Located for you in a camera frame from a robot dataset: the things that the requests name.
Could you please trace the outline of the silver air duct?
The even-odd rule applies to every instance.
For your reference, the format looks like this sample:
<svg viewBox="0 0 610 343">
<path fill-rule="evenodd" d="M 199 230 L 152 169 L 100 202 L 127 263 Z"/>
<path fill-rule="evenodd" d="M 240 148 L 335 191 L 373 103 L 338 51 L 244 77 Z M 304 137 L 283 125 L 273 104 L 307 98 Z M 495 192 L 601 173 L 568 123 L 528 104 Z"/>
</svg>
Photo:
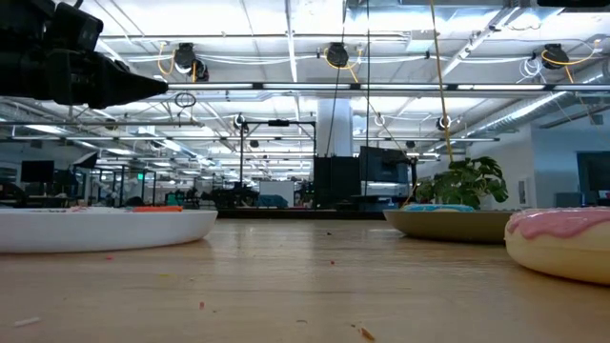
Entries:
<svg viewBox="0 0 610 343">
<path fill-rule="evenodd" d="M 490 26 L 535 29 L 559 12 L 537 0 L 347 0 L 345 10 L 350 29 L 442 33 Z"/>
</svg>

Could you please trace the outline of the black computer monitor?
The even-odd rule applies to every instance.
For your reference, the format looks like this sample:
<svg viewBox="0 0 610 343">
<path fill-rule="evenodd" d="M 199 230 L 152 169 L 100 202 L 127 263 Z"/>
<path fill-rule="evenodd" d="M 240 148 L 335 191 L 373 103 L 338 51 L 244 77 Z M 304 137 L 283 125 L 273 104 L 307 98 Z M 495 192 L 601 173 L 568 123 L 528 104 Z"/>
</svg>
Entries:
<svg viewBox="0 0 610 343">
<path fill-rule="evenodd" d="M 53 160 L 24 160 L 21 162 L 21 182 L 50 183 L 53 178 Z"/>
</svg>

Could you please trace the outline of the large light blue donut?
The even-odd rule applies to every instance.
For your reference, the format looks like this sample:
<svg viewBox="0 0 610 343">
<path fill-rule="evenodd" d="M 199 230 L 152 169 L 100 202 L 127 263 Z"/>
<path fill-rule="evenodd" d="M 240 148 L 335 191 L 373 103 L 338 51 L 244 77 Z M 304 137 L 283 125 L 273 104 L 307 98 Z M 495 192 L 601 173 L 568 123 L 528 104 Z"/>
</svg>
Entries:
<svg viewBox="0 0 610 343">
<path fill-rule="evenodd" d="M 475 209 L 459 204 L 410 204 L 401 208 L 406 212 L 473 212 Z"/>
</svg>

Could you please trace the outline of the black cabinet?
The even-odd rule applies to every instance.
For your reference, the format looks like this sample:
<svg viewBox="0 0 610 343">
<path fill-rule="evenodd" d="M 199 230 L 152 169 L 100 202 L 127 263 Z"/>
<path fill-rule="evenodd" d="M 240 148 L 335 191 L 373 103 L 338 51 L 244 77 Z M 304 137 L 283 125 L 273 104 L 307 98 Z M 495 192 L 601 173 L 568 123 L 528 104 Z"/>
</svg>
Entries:
<svg viewBox="0 0 610 343">
<path fill-rule="evenodd" d="M 330 209 L 336 203 L 361 195 L 360 162 L 357 157 L 316 157 L 314 160 L 315 206 Z"/>
</svg>

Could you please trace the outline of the green potted plant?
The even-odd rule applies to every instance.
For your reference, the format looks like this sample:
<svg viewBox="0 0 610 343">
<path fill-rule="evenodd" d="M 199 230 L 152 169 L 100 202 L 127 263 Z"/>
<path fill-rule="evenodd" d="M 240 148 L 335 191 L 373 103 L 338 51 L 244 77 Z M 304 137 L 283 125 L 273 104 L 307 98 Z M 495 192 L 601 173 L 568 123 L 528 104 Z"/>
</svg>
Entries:
<svg viewBox="0 0 610 343">
<path fill-rule="evenodd" d="M 499 163 L 482 156 L 450 162 L 447 171 L 418 180 L 415 196 L 419 203 L 463 205 L 479 210 L 482 198 L 491 196 L 503 203 L 509 194 Z"/>
</svg>

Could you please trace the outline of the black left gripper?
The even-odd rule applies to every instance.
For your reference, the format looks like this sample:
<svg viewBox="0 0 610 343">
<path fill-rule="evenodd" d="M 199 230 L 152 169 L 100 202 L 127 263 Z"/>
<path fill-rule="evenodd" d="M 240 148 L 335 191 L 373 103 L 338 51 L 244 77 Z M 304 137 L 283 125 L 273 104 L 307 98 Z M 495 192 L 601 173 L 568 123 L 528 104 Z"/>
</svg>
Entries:
<svg viewBox="0 0 610 343">
<path fill-rule="evenodd" d="M 102 95 L 101 69 L 110 83 L 128 87 Z M 55 49 L 47 54 L 47 98 L 61 105 L 87 104 L 105 109 L 167 90 L 166 82 L 134 73 L 123 62 L 97 52 Z"/>
</svg>

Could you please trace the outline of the dark office machine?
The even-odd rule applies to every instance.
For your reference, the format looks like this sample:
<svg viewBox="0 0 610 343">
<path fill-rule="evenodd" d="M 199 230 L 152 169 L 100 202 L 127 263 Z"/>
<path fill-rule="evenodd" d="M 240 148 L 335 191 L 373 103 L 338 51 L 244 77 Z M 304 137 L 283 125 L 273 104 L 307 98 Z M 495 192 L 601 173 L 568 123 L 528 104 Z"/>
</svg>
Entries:
<svg viewBox="0 0 610 343">
<path fill-rule="evenodd" d="M 409 188 L 410 159 L 400 150 L 361 146 L 360 179 L 370 195 L 406 195 Z"/>
</svg>

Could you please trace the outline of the black lamp shade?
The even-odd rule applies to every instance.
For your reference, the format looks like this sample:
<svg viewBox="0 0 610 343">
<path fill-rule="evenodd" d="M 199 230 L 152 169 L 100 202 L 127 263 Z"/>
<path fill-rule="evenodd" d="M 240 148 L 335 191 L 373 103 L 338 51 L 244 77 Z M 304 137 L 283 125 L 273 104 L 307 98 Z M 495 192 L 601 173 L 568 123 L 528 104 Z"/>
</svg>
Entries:
<svg viewBox="0 0 610 343">
<path fill-rule="evenodd" d="M 93 169 L 96 166 L 99 157 L 98 151 L 89 152 L 75 160 L 71 165 L 75 168 Z"/>
</svg>

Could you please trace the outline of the pink frosted donut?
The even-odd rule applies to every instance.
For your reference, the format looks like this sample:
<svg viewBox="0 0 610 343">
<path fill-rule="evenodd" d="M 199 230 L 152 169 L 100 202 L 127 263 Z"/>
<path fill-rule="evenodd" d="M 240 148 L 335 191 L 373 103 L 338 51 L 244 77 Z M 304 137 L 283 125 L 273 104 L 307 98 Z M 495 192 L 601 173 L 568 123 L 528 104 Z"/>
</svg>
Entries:
<svg viewBox="0 0 610 343">
<path fill-rule="evenodd" d="M 610 286 L 610 208 L 516 212 L 505 225 L 504 241 L 522 267 Z"/>
</svg>

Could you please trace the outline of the black gantry frame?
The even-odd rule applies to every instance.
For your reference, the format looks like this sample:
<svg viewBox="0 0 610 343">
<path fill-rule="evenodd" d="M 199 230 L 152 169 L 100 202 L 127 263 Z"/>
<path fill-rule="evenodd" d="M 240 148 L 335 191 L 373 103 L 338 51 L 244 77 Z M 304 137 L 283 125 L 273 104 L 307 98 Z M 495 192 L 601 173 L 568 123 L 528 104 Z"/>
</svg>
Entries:
<svg viewBox="0 0 610 343">
<path fill-rule="evenodd" d="M 244 142 L 245 142 L 245 127 L 247 125 L 252 124 L 253 127 L 249 129 L 249 133 L 254 133 L 254 131 L 261 125 L 268 127 L 289 127 L 289 126 L 297 126 L 302 129 L 304 125 L 310 125 L 313 128 L 314 136 L 312 140 L 314 141 L 314 150 L 316 150 L 316 139 L 317 139 L 317 131 L 316 131 L 316 122 L 315 121 L 301 121 L 301 120 L 287 120 L 287 119 L 270 119 L 270 120 L 255 120 L 248 121 L 246 119 L 242 119 L 241 123 L 238 125 L 239 128 L 239 188 L 244 188 Z"/>
</svg>

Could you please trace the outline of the tan round plate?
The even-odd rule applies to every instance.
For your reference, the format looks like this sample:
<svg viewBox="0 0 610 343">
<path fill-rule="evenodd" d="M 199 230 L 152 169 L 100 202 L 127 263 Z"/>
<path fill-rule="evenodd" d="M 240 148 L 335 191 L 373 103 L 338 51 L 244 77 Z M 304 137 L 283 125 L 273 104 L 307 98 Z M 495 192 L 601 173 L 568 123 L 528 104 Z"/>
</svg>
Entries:
<svg viewBox="0 0 610 343">
<path fill-rule="evenodd" d="M 386 210 L 386 221 L 415 239 L 502 245 L 511 212 L 407 212 Z"/>
</svg>

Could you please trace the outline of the white board panel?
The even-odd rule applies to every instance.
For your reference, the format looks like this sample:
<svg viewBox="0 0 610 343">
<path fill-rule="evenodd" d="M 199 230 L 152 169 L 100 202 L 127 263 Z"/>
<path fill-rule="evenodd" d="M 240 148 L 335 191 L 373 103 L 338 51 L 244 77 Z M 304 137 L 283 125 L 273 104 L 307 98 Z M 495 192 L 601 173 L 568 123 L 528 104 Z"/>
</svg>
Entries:
<svg viewBox="0 0 610 343">
<path fill-rule="evenodd" d="M 294 181 L 260 181 L 259 194 L 263 196 L 277 195 L 286 201 L 288 208 L 295 204 Z"/>
</svg>

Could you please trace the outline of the long ceiling light bar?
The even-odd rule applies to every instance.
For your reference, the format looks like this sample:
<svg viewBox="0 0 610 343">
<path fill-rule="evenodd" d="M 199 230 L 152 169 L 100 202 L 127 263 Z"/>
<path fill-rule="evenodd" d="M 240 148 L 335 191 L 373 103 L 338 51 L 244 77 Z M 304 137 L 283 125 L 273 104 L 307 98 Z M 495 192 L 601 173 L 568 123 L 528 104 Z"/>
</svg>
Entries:
<svg viewBox="0 0 610 343">
<path fill-rule="evenodd" d="M 610 91 L 610 84 L 171 83 L 171 91 Z"/>
</svg>

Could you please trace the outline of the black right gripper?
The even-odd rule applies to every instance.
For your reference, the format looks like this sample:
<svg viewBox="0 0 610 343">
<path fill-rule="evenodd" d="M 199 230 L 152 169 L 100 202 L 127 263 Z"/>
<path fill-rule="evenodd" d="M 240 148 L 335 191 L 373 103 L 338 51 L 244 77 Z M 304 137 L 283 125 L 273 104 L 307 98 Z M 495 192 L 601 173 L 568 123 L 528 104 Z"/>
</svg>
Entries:
<svg viewBox="0 0 610 343">
<path fill-rule="evenodd" d="M 537 0 L 541 7 L 607 7 L 610 0 Z"/>
</svg>

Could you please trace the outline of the grey box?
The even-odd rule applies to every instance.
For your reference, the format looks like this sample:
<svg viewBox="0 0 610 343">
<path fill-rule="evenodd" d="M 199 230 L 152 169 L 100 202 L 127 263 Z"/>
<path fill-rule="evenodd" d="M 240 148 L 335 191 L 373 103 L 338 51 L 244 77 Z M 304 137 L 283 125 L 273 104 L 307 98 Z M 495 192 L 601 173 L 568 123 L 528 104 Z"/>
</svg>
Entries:
<svg viewBox="0 0 610 343">
<path fill-rule="evenodd" d="M 579 208 L 583 204 L 581 192 L 556 192 L 554 205 L 557 208 Z"/>
</svg>

